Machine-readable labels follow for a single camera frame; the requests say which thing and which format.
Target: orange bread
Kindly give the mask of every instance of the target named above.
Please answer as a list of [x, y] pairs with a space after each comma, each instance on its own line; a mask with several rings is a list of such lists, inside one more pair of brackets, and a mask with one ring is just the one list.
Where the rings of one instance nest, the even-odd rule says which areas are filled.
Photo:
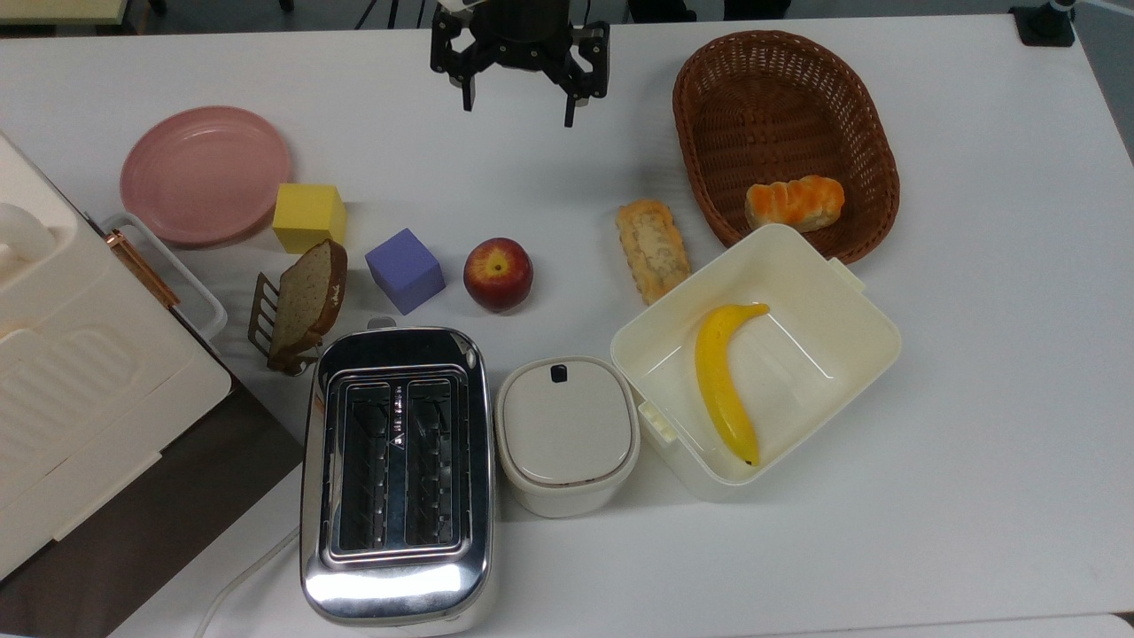
[[843, 185], [837, 180], [809, 175], [792, 181], [752, 186], [744, 198], [744, 212], [753, 228], [786, 223], [810, 232], [835, 223], [845, 201]]

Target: stainless steel toaster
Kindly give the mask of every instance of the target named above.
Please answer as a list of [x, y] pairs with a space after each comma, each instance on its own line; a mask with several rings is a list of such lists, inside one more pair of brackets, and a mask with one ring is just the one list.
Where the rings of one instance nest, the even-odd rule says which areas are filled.
[[372, 636], [473, 627], [496, 597], [489, 391], [447, 329], [336, 341], [312, 383], [301, 579], [328, 620]]

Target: slice of bread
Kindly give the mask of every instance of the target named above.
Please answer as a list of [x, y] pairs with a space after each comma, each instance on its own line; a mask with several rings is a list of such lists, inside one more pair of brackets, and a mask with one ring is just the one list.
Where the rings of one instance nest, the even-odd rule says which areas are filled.
[[302, 371], [301, 355], [335, 325], [347, 282], [347, 250], [331, 239], [316, 244], [280, 274], [268, 367]]

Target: pink plate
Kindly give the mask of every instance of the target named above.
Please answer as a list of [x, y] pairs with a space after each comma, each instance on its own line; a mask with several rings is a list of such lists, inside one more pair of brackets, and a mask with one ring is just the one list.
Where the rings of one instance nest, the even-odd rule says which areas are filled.
[[234, 107], [179, 112], [138, 139], [122, 164], [126, 210], [164, 241], [204, 247], [259, 230], [291, 155], [279, 131]]

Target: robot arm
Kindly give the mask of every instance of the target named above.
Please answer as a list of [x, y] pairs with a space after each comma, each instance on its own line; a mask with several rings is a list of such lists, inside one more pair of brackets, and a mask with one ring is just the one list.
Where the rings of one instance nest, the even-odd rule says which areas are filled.
[[[493, 63], [542, 71], [567, 94], [565, 126], [575, 108], [607, 94], [610, 25], [570, 24], [570, 0], [439, 0], [433, 16], [430, 66], [459, 86], [466, 111], [473, 110], [474, 77]], [[456, 51], [452, 42], [464, 29], [473, 43]], [[590, 62], [584, 70], [572, 49]]]

